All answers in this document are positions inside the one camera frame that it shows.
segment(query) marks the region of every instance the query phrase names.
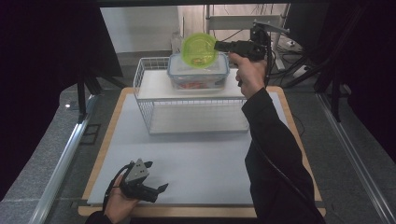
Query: table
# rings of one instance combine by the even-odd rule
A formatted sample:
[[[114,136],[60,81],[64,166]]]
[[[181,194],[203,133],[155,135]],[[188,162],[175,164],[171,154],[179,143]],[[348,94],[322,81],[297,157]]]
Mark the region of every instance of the table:
[[[303,152],[304,166],[308,170],[308,172],[313,176],[312,170],[310,168],[308,159],[305,155],[304,147],[301,142],[298,131],[296,129],[296,126],[294,124],[284,92],[279,87],[268,87],[267,90],[269,92],[277,93],[280,103],[282,104],[282,108],[285,113],[285,117],[290,127],[290,130],[295,136],[297,143]],[[91,177],[88,181],[88,184],[82,196],[83,201],[88,200],[88,198],[90,197],[90,194],[92,192],[92,187],[96,181],[96,178],[99,176],[99,172],[105,160],[111,139],[116,129],[117,121],[120,117],[120,112],[122,110],[122,106],[125,101],[125,98],[127,94],[133,94],[133,93],[134,93],[133,88],[125,88],[121,92],[113,116],[108,125],[105,139],[100,148],[95,165],[92,168]],[[317,206],[320,213],[324,216],[326,214],[326,210],[322,205],[322,199],[318,191],[318,186],[315,183],[315,178],[314,178],[314,184],[315,184],[315,200],[317,202]],[[82,216],[89,216],[92,212],[99,211],[101,210],[101,208],[102,208],[101,206],[82,205],[78,208],[78,212]],[[255,217],[256,216],[252,205],[218,207],[218,206],[195,206],[195,205],[165,206],[165,205],[156,205],[156,204],[150,204],[150,205],[139,204],[134,210],[133,215],[134,217]]]

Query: container lid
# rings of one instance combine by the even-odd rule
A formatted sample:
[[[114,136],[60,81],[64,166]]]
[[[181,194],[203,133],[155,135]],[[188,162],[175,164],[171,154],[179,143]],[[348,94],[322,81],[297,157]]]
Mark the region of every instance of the container lid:
[[[216,38],[212,35],[197,33],[183,41],[181,57],[184,63],[194,68],[206,68],[218,58],[215,50]]]
[[[224,53],[218,53],[217,59],[207,68],[190,67],[184,63],[180,54],[172,54],[169,57],[167,73],[169,77],[207,75],[223,75],[227,77],[230,73],[230,67],[227,56]]]

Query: person's hand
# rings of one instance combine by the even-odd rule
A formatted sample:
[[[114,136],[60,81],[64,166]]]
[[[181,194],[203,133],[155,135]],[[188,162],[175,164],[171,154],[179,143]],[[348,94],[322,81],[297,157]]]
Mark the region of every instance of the person's hand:
[[[114,188],[110,191],[107,201],[105,215],[112,223],[119,223],[131,215],[132,210],[139,203],[137,199],[126,198],[119,188],[122,175],[114,183]]]
[[[237,81],[242,80],[241,92],[247,99],[264,87],[267,61],[251,62],[248,58],[241,57],[232,52],[228,56],[232,63],[238,65],[235,79]]]

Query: clear plastic container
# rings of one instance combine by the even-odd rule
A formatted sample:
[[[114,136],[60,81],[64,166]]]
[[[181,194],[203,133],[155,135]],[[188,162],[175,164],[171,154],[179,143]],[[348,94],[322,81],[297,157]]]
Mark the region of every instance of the clear plastic container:
[[[173,54],[169,58],[167,74],[175,90],[223,89],[230,66],[224,53],[219,53],[219,57],[207,68],[190,67],[183,62],[180,54]]]

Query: person's left hand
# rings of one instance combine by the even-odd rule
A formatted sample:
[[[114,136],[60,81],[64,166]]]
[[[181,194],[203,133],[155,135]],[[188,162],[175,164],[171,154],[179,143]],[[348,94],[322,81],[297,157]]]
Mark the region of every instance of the person's left hand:
[[[114,183],[114,188],[110,191],[107,201],[105,215],[112,223],[119,223],[132,214],[132,211],[139,203],[137,199],[129,199],[121,192],[119,188],[122,175]]]

